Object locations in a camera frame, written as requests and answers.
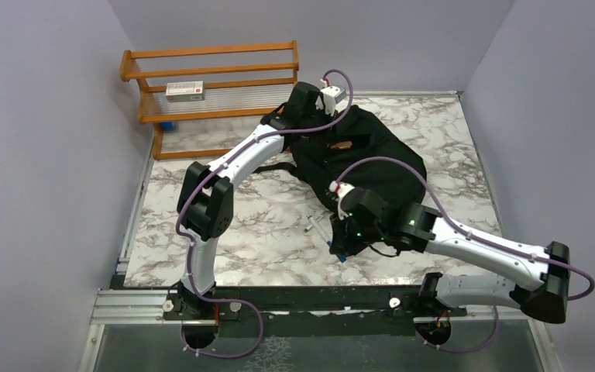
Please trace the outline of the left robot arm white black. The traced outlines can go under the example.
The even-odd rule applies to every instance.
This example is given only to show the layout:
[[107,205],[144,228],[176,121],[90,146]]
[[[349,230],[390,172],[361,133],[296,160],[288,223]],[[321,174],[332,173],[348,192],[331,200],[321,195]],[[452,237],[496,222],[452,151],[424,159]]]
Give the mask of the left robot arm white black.
[[194,318],[212,310],[208,293],[215,286],[215,253],[219,237],[232,222],[234,193],[265,161],[286,150],[292,136],[326,130],[340,122],[340,102],[351,102],[353,87],[340,88],[322,78],[319,86],[298,82],[289,99],[262,117],[239,145],[204,165],[187,170],[177,204],[175,231],[188,241],[180,282],[187,290],[183,307]]

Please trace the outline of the copper orange pen case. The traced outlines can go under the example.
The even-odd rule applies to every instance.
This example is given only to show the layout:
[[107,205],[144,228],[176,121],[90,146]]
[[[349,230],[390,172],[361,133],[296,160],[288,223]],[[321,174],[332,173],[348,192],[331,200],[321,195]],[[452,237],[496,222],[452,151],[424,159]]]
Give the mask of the copper orange pen case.
[[339,143],[334,143],[330,146],[331,150],[340,151],[340,150],[350,150],[353,147],[352,141],[342,141]]

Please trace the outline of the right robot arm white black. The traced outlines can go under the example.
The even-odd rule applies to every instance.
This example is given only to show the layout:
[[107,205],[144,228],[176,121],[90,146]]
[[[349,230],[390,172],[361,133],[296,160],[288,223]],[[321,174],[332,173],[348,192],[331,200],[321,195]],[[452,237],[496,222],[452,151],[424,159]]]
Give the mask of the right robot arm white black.
[[416,294],[426,315],[463,305],[516,308],[551,324],[566,321],[569,247],[553,241],[528,245],[472,229],[421,205],[397,206],[377,193],[333,182],[336,200],[330,218],[334,255],[350,257],[375,243],[397,253],[414,251],[461,260],[486,270],[482,275],[427,274]]

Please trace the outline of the blue capped marker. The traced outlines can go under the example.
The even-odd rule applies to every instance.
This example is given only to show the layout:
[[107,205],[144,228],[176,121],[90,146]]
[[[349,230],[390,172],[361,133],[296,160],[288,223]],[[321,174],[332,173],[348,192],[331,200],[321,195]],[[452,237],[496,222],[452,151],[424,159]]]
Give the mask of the blue capped marker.
[[[322,217],[322,219],[320,221],[320,224],[321,224],[321,222],[324,222],[326,220],[327,215],[320,215],[320,216]],[[320,232],[320,233],[317,233],[317,234],[325,242],[325,244],[327,245],[327,247],[330,247],[332,245],[332,241],[331,241],[330,235],[325,231],[325,229],[324,229],[324,232]]]

